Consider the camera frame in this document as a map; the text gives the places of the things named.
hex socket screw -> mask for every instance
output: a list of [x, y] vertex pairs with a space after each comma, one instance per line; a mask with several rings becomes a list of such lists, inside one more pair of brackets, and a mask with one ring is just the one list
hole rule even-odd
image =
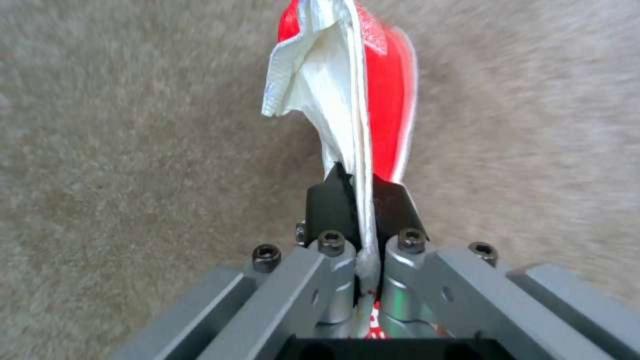
[[326, 230], [318, 235], [318, 251], [334, 258], [344, 252], [344, 235], [338, 230]]
[[398, 248], [409, 254], [420, 254], [424, 252], [427, 237], [420, 229], [407, 228], [398, 233]]
[[257, 272], [270, 273], [278, 266], [281, 258], [280, 249], [276, 245], [260, 244], [253, 250], [253, 269]]
[[469, 250], [495, 268], [498, 263], [498, 250], [488, 243], [476, 241], [469, 244]]

red and white packaging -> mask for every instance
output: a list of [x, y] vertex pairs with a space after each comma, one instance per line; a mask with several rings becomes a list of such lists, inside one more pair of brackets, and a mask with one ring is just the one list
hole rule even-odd
[[356, 274], [366, 294], [353, 336], [369, 332], [380, 276], [372, 177], [402, 181], [416, 92], [408, 37], [354, 0], [292, 0], [282, 14], [262, 113], [302, 111], [319, 133], [325, 175], [336, 161], [353, 175], [362, 240]]

beige carpet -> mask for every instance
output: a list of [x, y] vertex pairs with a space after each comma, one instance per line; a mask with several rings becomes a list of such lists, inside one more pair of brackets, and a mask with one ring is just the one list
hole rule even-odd
[[[366, 1], [420, 99], [437, 244], [555, 261], [640, 310], [634, 1]], [[105, 357], [216, 263], [293, 245], [319, 142], [259, 115], [285, 1], [0, 0], [0, 357]]]

red object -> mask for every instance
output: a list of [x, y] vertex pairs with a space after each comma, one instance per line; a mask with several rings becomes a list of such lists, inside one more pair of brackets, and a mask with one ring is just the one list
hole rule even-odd
[[[417, 74], [409, 39], [397, 28], [381, 24], [356, 3], [365, 45], [367, 96], [373, 170], [386, 181], [400, 182], [409, 152]], [[278, 42], [300, 32], [298, 0], [282, 13]]]

bolt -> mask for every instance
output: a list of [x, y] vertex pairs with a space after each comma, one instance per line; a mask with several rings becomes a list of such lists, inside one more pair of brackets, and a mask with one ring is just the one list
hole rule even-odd
[[344, 236], [338, 230], [327, 230], [318, 236], [318, 251], [331, 258], [344, 252]]
[[296, 223], [296, 243], [298, 246], [305, 246], [305, 223]]
[[253, 269], [257, 272], [270, 273], [280, 263], [280, 249], [272, 244], [260, 244], [252, 254]]
[[495, 247], [481, 241], [476, 241], [469, 244], [469, 250], [495, 268], [495, 264], [498, 262], [498, 250], [496, 250]]
[[402, 229], [398, 234], [398, 248], [409, 254], [420, 254], [427, 242], [424, 232], [419, 229]]

